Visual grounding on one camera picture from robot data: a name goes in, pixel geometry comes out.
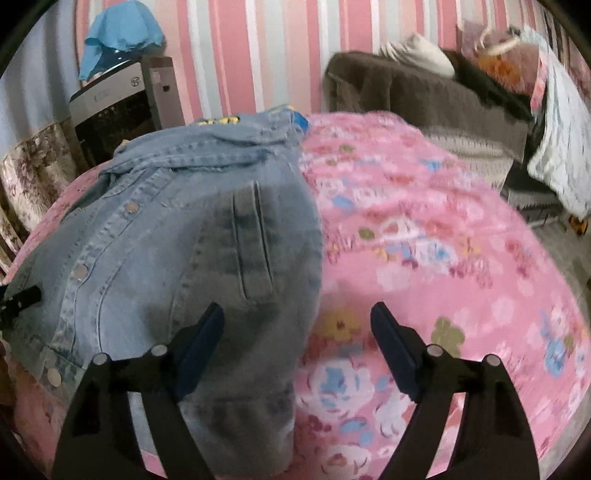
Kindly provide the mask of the floral beige curtain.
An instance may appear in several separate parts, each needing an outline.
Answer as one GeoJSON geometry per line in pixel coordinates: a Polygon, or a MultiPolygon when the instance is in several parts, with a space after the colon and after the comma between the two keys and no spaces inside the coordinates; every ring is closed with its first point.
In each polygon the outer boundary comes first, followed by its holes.
{"type": "Polygon", "coordinates": [[[29,234],[74,179],[88,169],[69,119],[1,157],[1,275],[29,234]]]}

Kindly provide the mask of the grey brown folded blanket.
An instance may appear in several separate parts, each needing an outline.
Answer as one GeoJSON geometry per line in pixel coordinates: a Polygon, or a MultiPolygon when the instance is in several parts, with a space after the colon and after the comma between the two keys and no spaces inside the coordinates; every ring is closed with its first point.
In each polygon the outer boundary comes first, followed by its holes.
{"type": "Polygon", "coordinates": [[[427,136],[474,140],[523,161],[532,116],[525,103],[460,55],[458,79],[363,52],[332,56],[325,93],[332,112],[391,112],[427,136]]]}

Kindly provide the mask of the white patterned quilt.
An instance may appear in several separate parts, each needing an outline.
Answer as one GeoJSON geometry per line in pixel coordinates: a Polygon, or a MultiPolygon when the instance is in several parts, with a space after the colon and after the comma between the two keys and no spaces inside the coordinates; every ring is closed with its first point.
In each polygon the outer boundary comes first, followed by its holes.
{"type": "Polygon", "coordinates": [[[590,215],[590,112],[567,70],[546,40],[525,26],[521,39],[546,57],[545,130],[527,166],[529,175],[552,189],[570,214],[590,215]]]}

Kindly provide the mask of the orange patterned bag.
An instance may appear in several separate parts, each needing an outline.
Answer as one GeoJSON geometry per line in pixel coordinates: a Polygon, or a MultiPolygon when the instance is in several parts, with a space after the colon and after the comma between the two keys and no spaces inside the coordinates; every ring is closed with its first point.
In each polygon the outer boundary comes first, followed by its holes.
{"type": "Polygon", "coordinates": [[[465,20],[459,28],[461,53],[511,93],[525,96],[536,115],[543,103],[547,82],[547,56],[521,39],[515,27],[495,30],[465,20]]]}

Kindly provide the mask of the light blue denim jacket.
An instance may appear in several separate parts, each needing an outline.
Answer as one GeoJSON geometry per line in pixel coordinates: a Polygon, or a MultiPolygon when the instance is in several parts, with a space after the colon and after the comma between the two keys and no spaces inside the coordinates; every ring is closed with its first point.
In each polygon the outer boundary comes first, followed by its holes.
{"type": "Polygon", "coordinates": [[[211,470],[264,478],[294,449],[294,375],[322,290],[322,221],[289,108],[160,130],[118,148],[9,295],[41,301],[4,336],[15,423],[41,469],[99,353],[139,356],[221,306],[224,331],[180,404],[211,470]]]}

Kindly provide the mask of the blue cloth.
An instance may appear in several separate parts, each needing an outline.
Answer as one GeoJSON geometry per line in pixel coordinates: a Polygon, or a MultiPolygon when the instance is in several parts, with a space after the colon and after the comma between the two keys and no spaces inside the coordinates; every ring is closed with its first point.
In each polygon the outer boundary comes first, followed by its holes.
{"type": "Polygon", "coordinates": [[[150,9],[140,1],[123,1],[106,8],[91,24],[78,79],[89,81],[121,62],[160,54],[165,45],[164,33],[150,9]]]}

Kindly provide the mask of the pink floral bed sheet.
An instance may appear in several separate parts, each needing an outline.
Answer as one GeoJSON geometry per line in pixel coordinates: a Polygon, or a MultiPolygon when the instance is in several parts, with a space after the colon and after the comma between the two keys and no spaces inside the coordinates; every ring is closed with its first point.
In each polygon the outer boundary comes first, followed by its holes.
{"type": "Polygon", "coordinates": [[[322,290],[295,369],[293,457],[269,477],[375,479],[386,466],[415,405],[370,331],[378,302],[455,357],[498,355],[545,456],[589,388],[590,333],[538,238],[400,117],[307,121],[298,166],[322,221],[322,290]]]}

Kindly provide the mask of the white plush pillow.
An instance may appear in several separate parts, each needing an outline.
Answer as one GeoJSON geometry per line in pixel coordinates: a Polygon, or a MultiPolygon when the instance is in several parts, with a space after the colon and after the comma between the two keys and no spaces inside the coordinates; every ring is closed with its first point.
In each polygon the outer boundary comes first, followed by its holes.
{"type": "Polygon", "coordinates": [[[378,55],[409,67],[452,79],[456,71],[444,51],[418,33],[401,42],[387,42],[380,46],[378,55]]]}

